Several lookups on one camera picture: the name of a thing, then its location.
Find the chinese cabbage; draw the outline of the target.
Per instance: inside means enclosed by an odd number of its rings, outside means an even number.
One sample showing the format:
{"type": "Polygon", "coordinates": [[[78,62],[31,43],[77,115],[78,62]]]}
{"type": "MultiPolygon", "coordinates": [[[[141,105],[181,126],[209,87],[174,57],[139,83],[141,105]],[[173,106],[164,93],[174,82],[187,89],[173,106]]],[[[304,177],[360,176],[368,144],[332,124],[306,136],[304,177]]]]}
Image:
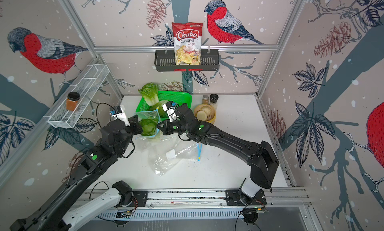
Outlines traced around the chinese cabbage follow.
{"type": "Polygon", "coordinates": [[[141,119],[139,124],[142,128],[141,135],[144,137],[152,137],[157,134],[158,120],[155,118],[141,119]]]}
{"type": "Polygon", "coordinates": [[[157,84],[155,83],[145,84],[138,91],[149,106],[154,106],[159,102],[159,98],[158,98],[159,86],[157,84]]]}
{"type": "Polygon", "coordinates": [[[168,103],[168,100],[161,100],[155,105],[149,107],[148,111],[155,111],[158,110],[160,117],[165,118],[167,116],[166,111],[164,110],[163,106],[168,103]]]}

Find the clear zipper bag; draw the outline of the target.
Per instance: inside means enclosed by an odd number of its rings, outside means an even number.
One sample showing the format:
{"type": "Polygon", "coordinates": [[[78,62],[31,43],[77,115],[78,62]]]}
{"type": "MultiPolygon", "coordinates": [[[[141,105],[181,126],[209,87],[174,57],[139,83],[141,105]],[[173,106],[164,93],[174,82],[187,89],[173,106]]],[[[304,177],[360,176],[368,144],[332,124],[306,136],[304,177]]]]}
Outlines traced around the clear zipper bag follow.
{"type": "Polygon", "coordinates": [[[156,108],[152,111],[142,111],[135,113],[139,118],[139,125],[142,128],[142,133],[140,134],[141,139],[152,139],[158,133],[159,129],[157,128],[158,123],[161,122],[161,116],[159,114],[159,109],[156,108]]]}
{"type": "Polygon", "coordinates": [[[183,141],[178,135],[157,135],[147,144],[148,163],[157,176],[170,171],[182,160],[197,161],[201,147],[194,141],[183,141]]]}

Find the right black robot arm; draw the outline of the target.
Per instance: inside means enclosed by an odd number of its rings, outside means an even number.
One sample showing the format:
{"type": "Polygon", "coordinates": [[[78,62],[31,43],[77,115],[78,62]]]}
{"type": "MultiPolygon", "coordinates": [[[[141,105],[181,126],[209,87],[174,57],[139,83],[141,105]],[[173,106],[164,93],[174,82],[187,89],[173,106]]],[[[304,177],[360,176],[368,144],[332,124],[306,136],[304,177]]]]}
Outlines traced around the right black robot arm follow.
{"type": "Polygon", "coordinates": [[[264,195],[262,189],[272,191],[272,183],[280,163],[268,142],[262,141],[258,144],[242,140],[211,123],[199,121],[187,104],[177,106],[174,102],[167,102],[160,109],[168,116],[167,120],[157,124],[163,135],[185,134],[187,141],[224,150],[251,167],[250,175],[245,178],[238,191],[240,205],[251,205],[258,195],[264,195]]]}

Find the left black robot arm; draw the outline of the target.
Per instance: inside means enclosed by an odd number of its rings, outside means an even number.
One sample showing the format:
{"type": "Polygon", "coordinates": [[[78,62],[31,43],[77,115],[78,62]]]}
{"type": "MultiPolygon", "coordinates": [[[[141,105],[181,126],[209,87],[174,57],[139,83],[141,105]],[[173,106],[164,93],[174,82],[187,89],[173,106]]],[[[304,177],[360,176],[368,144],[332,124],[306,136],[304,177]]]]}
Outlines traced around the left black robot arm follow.
{"type": "Polygon", "coordinates": [[[109,122],[101,128],[102,138],[80,159],[64,183],[38,210],[26,219],[18,219],[11,231],[68,231],[72,225],[64,220],[65,214],[83,192],[102,176],[119,158],[124,157],[135,135],[142,133],[137,115],[109,122]]]}

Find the upright chinese cabbage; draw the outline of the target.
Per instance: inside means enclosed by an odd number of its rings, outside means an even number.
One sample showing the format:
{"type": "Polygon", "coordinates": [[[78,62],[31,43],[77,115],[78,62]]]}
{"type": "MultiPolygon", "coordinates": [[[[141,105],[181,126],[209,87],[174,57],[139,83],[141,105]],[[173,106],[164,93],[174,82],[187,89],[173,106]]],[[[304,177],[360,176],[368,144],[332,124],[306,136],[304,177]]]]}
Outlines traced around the upright chinese cabbage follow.
{"type": "Polygon", "coordinates": [[[159,102],[159,98],[158,98],[159,86],[157,84],[155,83],[145,84],[138,91],[149,106],[154,106],[159,102]]]}

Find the red cassava chips bag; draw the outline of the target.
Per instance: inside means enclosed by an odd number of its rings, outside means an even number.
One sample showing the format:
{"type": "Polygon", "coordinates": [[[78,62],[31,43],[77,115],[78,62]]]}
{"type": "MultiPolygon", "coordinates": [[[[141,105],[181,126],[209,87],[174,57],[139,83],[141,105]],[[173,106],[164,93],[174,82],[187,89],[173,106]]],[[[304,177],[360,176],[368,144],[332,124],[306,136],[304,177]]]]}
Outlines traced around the red cassava chips bag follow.
{"type": "Polygon", "coordinates": [[[203,23],[172,23],[177,66],[201,64],[203,23]]]}

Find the green plastic basket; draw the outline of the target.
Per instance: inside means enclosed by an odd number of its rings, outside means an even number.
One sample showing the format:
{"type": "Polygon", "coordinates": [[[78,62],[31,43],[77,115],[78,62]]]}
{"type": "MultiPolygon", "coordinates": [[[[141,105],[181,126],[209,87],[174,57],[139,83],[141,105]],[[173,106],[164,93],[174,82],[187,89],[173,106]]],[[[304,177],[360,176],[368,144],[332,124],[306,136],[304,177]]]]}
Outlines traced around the green plastic basket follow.
{"type": "MultiPolygon", "coordinates": [[[[193,97],[189,93],[175,92],[175,91],[158,91],[159,101],[171,101],[178,105],[187,104],[191,108],[193,97]]],[[[147,104],[144,98],[142,98],[138,104],[136,112],[147,112],[155,110],[155,107],[151,107],[147,104]]]]}

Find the white steamed bun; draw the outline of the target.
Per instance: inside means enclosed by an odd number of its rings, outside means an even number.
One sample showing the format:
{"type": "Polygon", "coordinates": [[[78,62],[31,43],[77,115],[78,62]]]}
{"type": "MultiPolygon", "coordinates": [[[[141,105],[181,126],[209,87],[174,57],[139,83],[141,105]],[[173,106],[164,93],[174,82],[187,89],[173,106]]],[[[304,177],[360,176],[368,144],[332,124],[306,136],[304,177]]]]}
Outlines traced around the white steamed bun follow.
{"type": "Polygon", "coordinates": [[[213,113],[211,109],[201,109],[197,113],[197,118],[200,121],[210,121],[213,118],[213,113]]]}

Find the metal cap spice jar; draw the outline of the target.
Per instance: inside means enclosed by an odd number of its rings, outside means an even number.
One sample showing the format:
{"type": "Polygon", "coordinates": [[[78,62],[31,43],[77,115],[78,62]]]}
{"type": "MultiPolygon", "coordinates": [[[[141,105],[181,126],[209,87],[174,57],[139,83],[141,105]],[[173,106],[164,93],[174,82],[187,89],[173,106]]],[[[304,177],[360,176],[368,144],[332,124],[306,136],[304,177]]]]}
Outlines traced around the metal cap spice jar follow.
{"type": "Polygon", "coordinates": [[[203,97],[202,97],[202,104],[209,105],[210,104],[210,96],[203,95],[203,97]]]}

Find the yellow bamboo steamer bowl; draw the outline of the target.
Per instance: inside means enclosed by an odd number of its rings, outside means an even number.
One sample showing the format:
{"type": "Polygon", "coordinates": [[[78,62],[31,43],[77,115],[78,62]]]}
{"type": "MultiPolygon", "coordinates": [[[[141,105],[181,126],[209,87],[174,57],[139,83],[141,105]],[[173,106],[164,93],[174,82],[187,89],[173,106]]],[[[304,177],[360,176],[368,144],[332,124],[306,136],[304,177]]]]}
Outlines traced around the yellow bamboo steamer bowl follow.
{"type": "Polygon", "coordinates": [[[201,104],[194,109],[194,115],[198,121],[205,121],[210,124],[214,124],[216,121],[216,110],[214,107],[201,104]]]}

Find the black cap pepper grinder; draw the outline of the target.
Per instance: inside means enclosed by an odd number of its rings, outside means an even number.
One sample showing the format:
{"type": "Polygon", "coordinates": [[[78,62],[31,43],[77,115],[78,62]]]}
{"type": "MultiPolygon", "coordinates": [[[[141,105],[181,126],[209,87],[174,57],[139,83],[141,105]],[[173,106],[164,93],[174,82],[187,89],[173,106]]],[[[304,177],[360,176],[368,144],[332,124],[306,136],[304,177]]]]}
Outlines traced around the black cap pepper grinder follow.
{"type": "Polygon", "coordinates": [[[215,110],[217,110],[218,107],[218,99],[219,96],[217,94],[210,95],[210,106],[212,106],[215,110]]]}

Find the orange spice jar black lid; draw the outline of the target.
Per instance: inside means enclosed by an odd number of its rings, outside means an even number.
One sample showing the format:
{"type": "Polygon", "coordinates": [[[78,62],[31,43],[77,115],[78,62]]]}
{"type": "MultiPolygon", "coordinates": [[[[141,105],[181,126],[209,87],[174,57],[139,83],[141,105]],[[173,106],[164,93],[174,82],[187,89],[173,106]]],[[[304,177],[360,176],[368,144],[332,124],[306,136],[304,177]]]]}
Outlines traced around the orange spice jar black lid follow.
{"type": "Polygon", "coordinates": [[[80,94],[77,92],[70,92],[68,93],[67,100],[66,100],[66,110],[74,112],[78,102],[80,100],[80,94]]]}

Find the black wall basket shelf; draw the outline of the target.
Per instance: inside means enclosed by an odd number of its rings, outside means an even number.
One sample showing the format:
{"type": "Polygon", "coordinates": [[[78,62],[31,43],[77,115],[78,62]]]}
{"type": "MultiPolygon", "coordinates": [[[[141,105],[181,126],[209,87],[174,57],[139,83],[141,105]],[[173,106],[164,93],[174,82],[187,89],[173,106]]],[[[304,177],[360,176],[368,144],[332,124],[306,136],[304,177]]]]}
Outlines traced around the black wall basket shelf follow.
{"type": "Polygon", "coordinates": [[[217,71],[219,69],[219,51],[201,50],[186,52],[160,50],[155,53],[155,67],[159,72],[217,71]]]}

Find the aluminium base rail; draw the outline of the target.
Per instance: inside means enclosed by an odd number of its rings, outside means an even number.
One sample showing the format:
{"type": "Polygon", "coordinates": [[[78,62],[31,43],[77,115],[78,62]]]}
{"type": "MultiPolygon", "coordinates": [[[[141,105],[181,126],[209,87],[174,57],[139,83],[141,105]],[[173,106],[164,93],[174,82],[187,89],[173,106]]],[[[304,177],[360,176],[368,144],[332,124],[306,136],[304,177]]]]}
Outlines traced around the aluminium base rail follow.
{"type": "MultiPolygon", "coordinates": [[[[225,209],[242,208],[237,189],[148,189],[136,197],[139,209],[225,209]]],[[[250,207],[311,207],[313,204],[304,188],[273,188],[260,190],[250,207]]]]}

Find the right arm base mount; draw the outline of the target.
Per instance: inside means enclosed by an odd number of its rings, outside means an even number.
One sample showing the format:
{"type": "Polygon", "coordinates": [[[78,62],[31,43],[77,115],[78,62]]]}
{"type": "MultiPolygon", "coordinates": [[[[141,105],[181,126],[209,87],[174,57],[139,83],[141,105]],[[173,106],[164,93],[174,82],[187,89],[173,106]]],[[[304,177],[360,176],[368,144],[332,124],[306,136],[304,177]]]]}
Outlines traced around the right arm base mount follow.
{"type": "Polygon", "coordinates": [[[249,197],[241,190],[226,190],[224,200],[227,206],[265,206],[267,204],[264,190],[259,190],[254,197],[249,197]]]}

